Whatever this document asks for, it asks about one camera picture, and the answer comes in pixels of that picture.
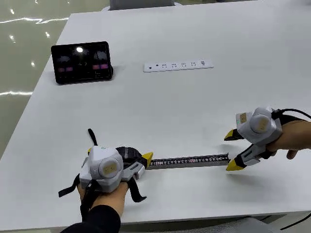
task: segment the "glossy floor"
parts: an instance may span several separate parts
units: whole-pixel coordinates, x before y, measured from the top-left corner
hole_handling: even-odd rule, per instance
[[[108,5],[109,0],[0,0],[0,158],[70,14],[100,11]],[[299,230],[309,232],[308,223]]]

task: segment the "tape measure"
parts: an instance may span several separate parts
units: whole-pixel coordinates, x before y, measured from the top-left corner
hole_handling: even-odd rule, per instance
[[[167,169],[179,167],[200,167],[200,166],[226,166],[230,159],[227,154],[203,155],[193,157],[179,157],[168,159],[153,159],[147,170]]]

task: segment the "cable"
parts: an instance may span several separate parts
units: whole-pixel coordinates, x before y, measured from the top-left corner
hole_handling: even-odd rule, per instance
[[[268,215],[268,216],[266,216],[266,217],[264,217],[263,219],[261,219],[260,221],[264,221],[264,220],[266,220],[267,218],[269,218],[269,217],[271,217],[272,215]]]
[[[283,228],[281,228],[280,230],[282,231],[282,230],[285,230],[285,229],[287,229],[287,228],[293,227],[293,226],[295,226],[295,225],[297,225],[297,224],[299,224],[299,223],[301,223],[301,222],[307,220],[309,217],[311,217],[311,213],[308,214],[308,215],[307,215],[306,217],[304,217],[303,219],[301,219],[301,220],[299,220],[299,221],[297,221],[297,222],[294,222],[294,223],[291,224],[291,225],[288,225],[288,226],[286,226],[286,227],[283,227]]]
[[[309,114],[306,114],[305,112],[294,109],[294,108],[285,108],[280,111],[280,113],[284,113],[284,112],[297,112],[311,119],[311,116]]]

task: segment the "gray chair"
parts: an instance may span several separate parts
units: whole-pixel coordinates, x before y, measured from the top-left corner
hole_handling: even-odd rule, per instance
[[[114,11],[125,9],[149,8],[160,6],[177,6],[180,3],[174,0],[110,0],[110,6],[105,7],[102,11]]]

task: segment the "power strip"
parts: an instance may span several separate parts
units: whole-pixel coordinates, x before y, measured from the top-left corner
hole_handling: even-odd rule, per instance
[[[158,72],[158,71],[181,70],[181,69],[204,69],[213,67],[214,65],[210,60],[192,60],[183,62],[145,63],[143,71]]]

